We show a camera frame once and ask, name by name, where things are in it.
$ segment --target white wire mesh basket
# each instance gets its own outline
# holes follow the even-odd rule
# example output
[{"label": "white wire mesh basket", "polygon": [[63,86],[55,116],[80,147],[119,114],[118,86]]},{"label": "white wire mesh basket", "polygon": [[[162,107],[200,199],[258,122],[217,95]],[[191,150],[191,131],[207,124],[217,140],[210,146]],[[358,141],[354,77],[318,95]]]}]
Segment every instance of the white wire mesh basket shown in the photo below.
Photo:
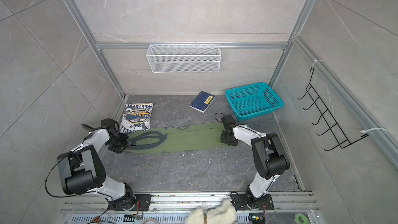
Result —
[{"label": "white wire mesh basket", "polygon": [[154,44],[147,52],[154,73],[219,72],[221,48],[213,44]]}]

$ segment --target teal plastic basket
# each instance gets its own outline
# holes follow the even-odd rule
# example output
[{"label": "teal plastic basket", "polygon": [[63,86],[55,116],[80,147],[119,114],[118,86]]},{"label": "teal plastic basket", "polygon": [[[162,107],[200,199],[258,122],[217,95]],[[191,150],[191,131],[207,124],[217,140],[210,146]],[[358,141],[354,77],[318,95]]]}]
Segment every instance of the teal plastic basket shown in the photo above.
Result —
[{"label": "teal plastic basket", "polygon": [[239,121],[271,113],[285,105],[264,82],[228,89],[225,95]]}]

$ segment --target book cover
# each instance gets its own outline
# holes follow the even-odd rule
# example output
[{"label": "book cover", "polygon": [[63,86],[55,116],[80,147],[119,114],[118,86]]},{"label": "book cover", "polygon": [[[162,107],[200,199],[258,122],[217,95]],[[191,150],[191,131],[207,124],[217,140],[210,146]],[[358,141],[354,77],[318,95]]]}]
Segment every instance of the book cover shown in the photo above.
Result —
[{"label": "book cover", "polygon": [[211,102],[213,102],[214,98],[214,95],[201,91],[189,106],[199,112],[205,112],[207,107],[209,107]]}]

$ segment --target cream stuffed animal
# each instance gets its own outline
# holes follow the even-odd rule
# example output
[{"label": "cream stuffed animal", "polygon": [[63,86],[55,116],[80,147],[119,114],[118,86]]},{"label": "cream stuffed animal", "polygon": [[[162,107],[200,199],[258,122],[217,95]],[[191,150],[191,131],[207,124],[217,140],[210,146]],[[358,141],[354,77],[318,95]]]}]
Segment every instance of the cream stuffed animal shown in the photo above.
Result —
[{"label": "cream stuffed animal", "polygon": [[220,207],[211,209],[206,216],[203,209],[195,209],[189,213],[185,224],[232,224],[236,220],[236,211],[231,201],[225,199]]}]

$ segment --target black wire hook rack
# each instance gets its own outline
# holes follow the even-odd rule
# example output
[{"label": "black wire hook rack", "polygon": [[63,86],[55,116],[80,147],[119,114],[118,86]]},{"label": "black wire hook rack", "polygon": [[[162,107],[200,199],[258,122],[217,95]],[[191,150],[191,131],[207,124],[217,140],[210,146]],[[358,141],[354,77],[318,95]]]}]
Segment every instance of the black wire hook rack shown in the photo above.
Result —
[{"label": "black wire hook rack", "polygon": [[[313,125],[316,126],[317,124],[319,124],[321,118],[323,118],[323,119],[325,120],[325,122],[326,122],[326,124],[327,124],[327,126],[328,126],[328,129],[327,129],[326,131],[324,131],[323,133],[321,133],[321,134],[316,133],[316,135],[321,136],[321,135],[325,134],[326,132],[331,131],[331,133],[333,134],[333,137],[336,139],[336,142],[337,142],[338,145],[336,145],[336,146],[334,146],[334,147],[332,147],[332,148],[330,148],[330,149],[328,149],[328,150],[326,150],[326,149],[324,149],[324,150],[328,152],[328,151],[331,151],[331,150],[333,150],[334,148],[336,148],[336,147],[338,147],[338,146],[340,146],[340,148],[343,149],[343,148],[346,148],[347,146],[350,146],[350,145],[352,145],[352,144],[354,144],[354,143],[360,141],[361,139],[363,139],[363,138],[369,136],[368,134],[364,134],[364,135],[362,135],[359,139],[357,139],[357,140],[354,141],[354,142],[351,142],[351,141],[347,138],[346,134],[345,134],[345,133],[343,132],[343,130],[341,129],[339,123],[336,121],[336,119],[334,118],[333,114],[331,113],[331,111],[329,110],[329,108],[326,106],[325,102],[322,100],[322,98],[319,96],[318,92],[315,90],[315,88],[314,88],[314,87],[312,86],[312,84],[311,84],[312,76],[313,76],[313,74],[314,74],[314,67],[311,67],[310,73],[311,73],[311,78],[310,78],[310,82],[308,83],[308,85],[307,85],[306,88],[305,88],[306,92],[305,92],[305,94],[303,95],[303,97],[297,98],[297,99],[301,100],[301,99],[303,99],[303,98],[308,94],[308,95],[311,97],[312,104],[311,104],[311,106],[308,107],[307,109],[305,109],[305,108],[303,108],[303,109],[306,111],[306,110],[310,109],[313,105],[315,105],[316,108],[318,109],[318,111],[321,113],[321,115],[319,116],[318,121],[317,121],[316,123],[311,123],[311,124],[313,124]],[[316,99],[314,99],[314,98],[311,96],[311,94],[309,93],[309,90],[310,90],[311,88],[312,88],[312,89],[314,90],[314,92],[316,93]],[[323,105],[325,106],[325,108],[326,108],[325,111],[323,111],[323,112],[321,111],[320,106],[318,106],[317,103],[316,103],[317,101],[321,101],[321,102],[322,102],[322,104],[323,104]],[[325,114],[326,114],[327,112],[328,112],[328,113],[331,115],[331,117],[333,118],[333,121],[334,121],[334,124],[333,124],[333,125],[330,125],[330,124],[328,123],[328,121],[326,120],[326,118],[325,118]],[[343,142],[339,142],[339,140],[337,139],[336,134],[334,133],[334,131],[333,131],[333,129],[332,129],[332,128],[335,127],[335,126],[337,126],[337,127],[340,129],[340,131],[342,132],[342,134],[344,135],[345,140],[344,140]]]}]

